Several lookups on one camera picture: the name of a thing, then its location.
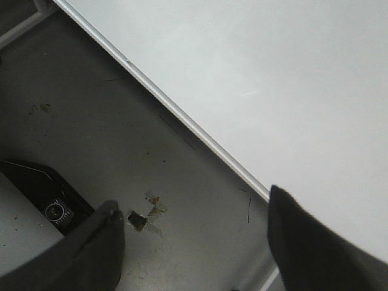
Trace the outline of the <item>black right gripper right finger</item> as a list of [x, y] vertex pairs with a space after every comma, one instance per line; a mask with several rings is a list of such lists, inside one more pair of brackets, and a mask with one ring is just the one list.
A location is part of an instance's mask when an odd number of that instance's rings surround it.
[[387, 290], [387, 264], [337, 235], [278, 186], [267, 237], [286, 290]]

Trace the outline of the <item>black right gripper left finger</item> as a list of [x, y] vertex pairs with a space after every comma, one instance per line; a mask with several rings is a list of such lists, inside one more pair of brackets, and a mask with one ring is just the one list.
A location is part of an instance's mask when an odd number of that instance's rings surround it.
[[124, 260], [124, 218], [107, 201], [54, 246], [1, 276], [1, 290], [115, 290]]

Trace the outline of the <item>black robot base with dial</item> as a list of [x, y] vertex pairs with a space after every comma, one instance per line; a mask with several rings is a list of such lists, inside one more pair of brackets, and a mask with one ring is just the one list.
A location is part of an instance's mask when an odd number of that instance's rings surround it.
[[54, 169], [6, 159], [1, 172], [63, 235], [81, 225], [94, 208]]

